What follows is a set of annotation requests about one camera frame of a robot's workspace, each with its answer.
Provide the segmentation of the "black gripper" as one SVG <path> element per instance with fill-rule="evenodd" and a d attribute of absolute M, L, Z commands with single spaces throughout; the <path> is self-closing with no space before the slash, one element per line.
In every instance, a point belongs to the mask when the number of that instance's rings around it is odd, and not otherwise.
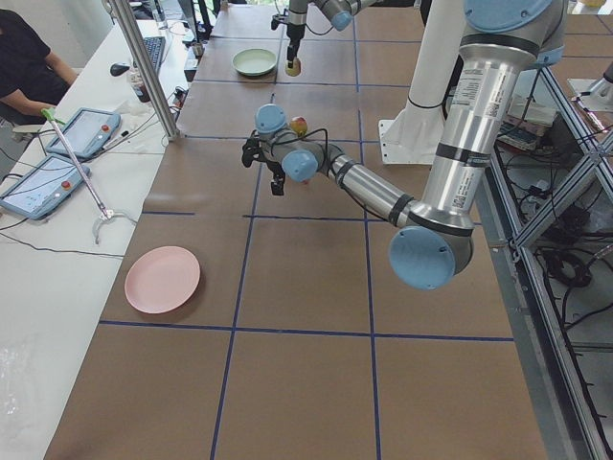
<path fill-rule="evenodd" d="M 294 68 L 297 62 L 297 54 L 300 48 L 301 40 L 305 36 L 306 25 L 305 24 L 292 24 L 286 25 L 286 35 L 289 38 L 289 45 L 286 50 L 286 67 Z"/>
<path fill-rule="evenodd" d="M 267 162 L 268 170 L 272 172 L 272 180 L 270 183 L 271 193 L 273 196 L 284 195 L 285 172 L 280 163 Z"/>

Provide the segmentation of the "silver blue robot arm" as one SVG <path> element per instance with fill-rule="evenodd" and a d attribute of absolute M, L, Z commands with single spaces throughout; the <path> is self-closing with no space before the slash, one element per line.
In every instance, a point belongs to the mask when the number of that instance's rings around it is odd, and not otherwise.
<path fill-rule="evenodd" d="M 242 162 L 267 165 L 272 191 L 321 173 L 397 229 L 390 264 L 405 284 L 435 289 L 470 262 L 470 209 L 519 75 L 556 63 L 563 51 L 563 1 L 434 1 L 425 22 L 406 106 L 379 124 L 383 161 L 426 164 L 421 198 L 407 195 L 328 140 L 262 106 Z"/>
<path fill-rule="evenodd" d="M 330 25 L 336 31 L 346 29 L 352 19 L 362 10 L 376 4 L 375 0 L 368 1 L 307 1 L 307 0 L 291 0 L 288 8 L 282 15 L 282 22 L 286 26 L 286 35 L 289 38 L 289 44 L 286 51 L 286 70 L 293 71 L 298 69 L 299 59 L 298 52 L 301 41 L 305 36 L 307 27 L 307 12 L 308 6 L 314 4 L 323 16 L 329 21 Z"/>

